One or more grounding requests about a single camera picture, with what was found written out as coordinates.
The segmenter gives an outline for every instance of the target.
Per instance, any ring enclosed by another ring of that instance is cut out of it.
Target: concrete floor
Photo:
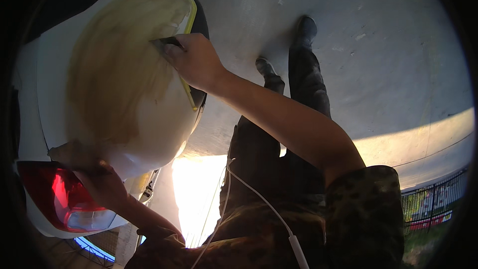
[[[271,60],[287,84],[293,29],[301,15],[311,15],[332,119],[367,165],[394,166],[402,189],[469,162],[474,109],[467,65],[439,0],[199,1],[224,66],[258,84],[259,55]],[[224,155],[238,119],[208,97],[183,157]]]

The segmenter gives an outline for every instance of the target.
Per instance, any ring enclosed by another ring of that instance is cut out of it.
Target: foot
[[[302,16],[299,25],[297,25],[297,34],[294,45],[311,48],[316,35],[317,25],[315,24],[314,19],[307,15]]]
[[[256,69],[264,77],[264,79],[267,77],[277,76],[272,64],[264,57],[259,57],[256,59]]]

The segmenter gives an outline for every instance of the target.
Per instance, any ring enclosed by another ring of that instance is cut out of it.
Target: red tail light
[[[35,205],[57,229],[84,233],[108,228],[116,213],[99,206],[80,180],[57,162],[19,161],[18,173]]]

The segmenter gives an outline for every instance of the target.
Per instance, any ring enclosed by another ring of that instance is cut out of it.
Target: railing
[[[405,233],[427,229],[451,219],[453,209],[465,193],[467,168],[444,181],[402,194]]]

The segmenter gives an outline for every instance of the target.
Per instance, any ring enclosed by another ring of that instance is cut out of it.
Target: dark pants
[[[330,104],[320,74],[319,62],[310,48],[289,49],[289,85],[291,98],[330,117]],[[284,93],[280,76],[266,78],[264,87]],[[242,116],[234,128],[229,158],[235,158],[230,170],[269,201],[300,201],[310,194],[325,192],[321,169],[291,151],[279,157],[280,144],[267,132]],[[230,199],[226,214],[234,208],[260,200],[250,189],[231,176]],[[228,189],[228,174],[220,194],[220,210]]]

